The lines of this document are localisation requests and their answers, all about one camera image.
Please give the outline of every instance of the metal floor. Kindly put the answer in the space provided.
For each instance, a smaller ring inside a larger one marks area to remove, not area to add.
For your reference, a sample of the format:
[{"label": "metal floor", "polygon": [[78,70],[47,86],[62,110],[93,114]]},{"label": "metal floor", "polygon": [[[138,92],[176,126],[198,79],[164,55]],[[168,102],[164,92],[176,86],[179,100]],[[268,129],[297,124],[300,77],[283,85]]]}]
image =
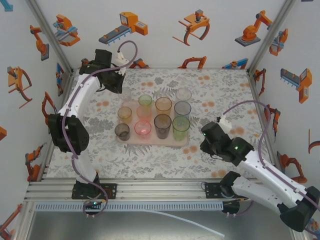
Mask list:
[{"label": "metal floor", "polygon": [[188,219],[225,235],[221,238],[174,218],[148,212],[105,212],[96,219],[82,212],[36,212],[29,240],[291,240],[279,216],[254,204],[236,218],[219,211],[180,211]]}]

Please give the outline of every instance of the transparent cup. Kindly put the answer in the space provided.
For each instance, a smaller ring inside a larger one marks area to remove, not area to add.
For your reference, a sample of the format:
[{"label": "transparent cup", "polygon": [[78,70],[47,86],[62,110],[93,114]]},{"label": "transparent cup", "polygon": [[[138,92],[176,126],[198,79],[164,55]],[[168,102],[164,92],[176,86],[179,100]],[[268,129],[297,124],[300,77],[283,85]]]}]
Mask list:
[{"label": "transparent cup", "polygon": [[141,106],[151,106],[152,97],[150,95],[144,94],[139,97],[138,101]]},{"label": "transparent cup", "polygon": [[170,116],[172,101],[168,97],[160,97],[155,101],[156,113]]},{"label": "transparent cup", "polygon": [[178,101],[174,105],[174,117],[184,116],[189,119],[189,115],[191,112],[191,105],[186,101]]},{"label": "transparent cup", "polygon": [[125,123],[118,124],[114,129],[114,133],[122,141],[127,141],[130,138],[130,128]]},{"label": "transparent cup", "polygon": [[132,121],[132,110],[130,107],[123,106],[118,110],[118,117],[124,124],[129,124]]},{"label": "transparent cup", "polygon": [[154,118],[154,127],[159,139],[166,139],[171,127],[171,118],[166,114],[159,114]]},{"label": "transparent cup", "polygon": [[172,121],[173,137],[176,141],[182,141],[188,136],[190,121],[185,116],[177,116]]},{"label": "transparent cup", "polygon": [[142,139],[150,138],[151,124],[148,121],[141,120],[134,125],[134,131]]},{"label": "transparent cup", "polygon": [[131,90],[128,87],[122,88],[122,93],[118,94],[119,98],[122,100],[122,102],[130,102],[131,99]]},{"label": "transparent cup", "polygon": [[192,97],[191,91],[186,87],[181,87],[175,92],[175,101],[189,101]]},{"label": "transparent cup", "polygon": [[151,121],[152,109],[149,106],[140,105],[136,109],[136,115],[140,120]]}]

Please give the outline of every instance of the floral tablecloth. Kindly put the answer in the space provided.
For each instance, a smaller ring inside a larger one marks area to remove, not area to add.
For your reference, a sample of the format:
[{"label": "floral tablecloth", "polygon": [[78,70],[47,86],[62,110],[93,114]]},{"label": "floral tablecloth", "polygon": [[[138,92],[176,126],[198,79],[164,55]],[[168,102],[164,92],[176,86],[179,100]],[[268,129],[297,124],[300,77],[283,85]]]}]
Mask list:
[{"label": "floral tablecloth", "polygon": [[[74,84],[78,79],[75,74]],[[166,96],[175,100],[181,87],[192,91],[189,144],[184,147],[130,145],[119,143],[114,128],[122,102],[110,91],[96,92],[87,107],[84,126],[89,135],[90,161],[101,178],[222,178],[236,168],[219,157],[200,151],[204,140],[200,129],[238,102],[252,100],[245,70],[227,69],[127,69],[123,87],[137,100],[149,94],[155,101]],[[243,104],[227,114],[232,122],[230,137],[242,137],[258,147],[262,128],[253,103]],[[262,155],[269,161],[266,144]],[[73,178],[71,154],[53,151],[47,178]]]}]

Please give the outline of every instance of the pink tray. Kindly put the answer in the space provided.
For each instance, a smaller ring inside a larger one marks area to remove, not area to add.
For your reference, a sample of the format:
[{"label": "pink tray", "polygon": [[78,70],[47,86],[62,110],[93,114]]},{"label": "pink tray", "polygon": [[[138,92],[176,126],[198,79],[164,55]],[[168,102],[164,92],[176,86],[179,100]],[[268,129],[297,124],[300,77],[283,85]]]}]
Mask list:
[{"label": "pink tray", "polygon": [[[189,133],[187,137],[182,141],[176,141],[174,139],[174,131],[171,124],[169,135],[166,139],[159,139],[157,137],[157,133],[155,130],[155,124],[154,119],[157,116],[157,110],[155,106],[155,102],[152,102],[152,117],[151,117],[151,133],[150,138],[148,139],[142,139],[138,134],[135,132],[135,124],[139,121],[139,118],[137,116],[137,108],[139,107],[138,101],[127,101],[122,104],[123,107],[129,107],[132,110],[132,121],[128,124],[130,128],[130,139],[127,141],[122,141],[118,137],[116,138],[118,142],[124,143],[124,144],[134,144],[134,145],[158,145],[158,146],[175,146],[175,147],[183,147],[186,146],[189,143]],[[175,104],[172,103],[171,112],[170,112],[170,118],[173,121],[175,118],[175,110],[174,110]]]}]

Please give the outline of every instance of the plastic cup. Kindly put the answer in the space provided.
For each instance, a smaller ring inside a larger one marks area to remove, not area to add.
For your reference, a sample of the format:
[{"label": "plastic cup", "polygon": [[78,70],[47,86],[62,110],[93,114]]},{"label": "plastic cup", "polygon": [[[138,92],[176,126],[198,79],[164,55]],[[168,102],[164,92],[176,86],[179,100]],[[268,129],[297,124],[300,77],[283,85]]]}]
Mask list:
[{"label": "plastic cup", "polygon": [[192,97],[191,91],[186,87],[181,87],[175,92],[175,101],[189,101]]},{"label": "plastic cup", "polygon": [[159,114],[154,118],[154,127],[159,139],[166,139],[171,127],[171,118],[166,114]]},{"label": "plastic cup", "polygon": [[132,121],[132,110],[130,107],[123,106],[118,110],[118,117],[124,124],[129,124]]},{"label": "plastic cup", "polygon": [[134,125],[134,131],[142,139],[148,139],[151,132],[151,124],[148,121],[141,120]]},{"label": "plastic cup", "polygon": [[125,123],[118,124],[114,129],[114,133],[122,141],[127,141],[130,138],[130,128]]},{"label": "plastic cup", "polygon": [[139,97],[138,101],[141,106],[151,106],[152,97],[150,95],[144,94]]},{"label": "plastic cup", "polygon": [[140,105],[136,109],[136,115],[140,120],[151,121],[152,110],[149,106]]},{"label": "plastic cup", "polygon": [[184,116],[189,119],[189,115],[191,112],[191,105],[186,101],[178,101],[174,105],[174,117]]},{"label": "plastic cup", "polygon": [[130,102],[132,100],[131,99],[131,90],[128,87],[123,87],[122,93],[118,94],[118,96],[123,102]]},{"label": "plastic cup", "polygon": [[188,135],[190,121],[185,116],[177,116],[172,122],[173,137],[176,141],[182,141]]},{"label": "plastic cup", "polygon": [[168,97],[160,97],[155,101],[156,113],[170,116],[172,101]]}]

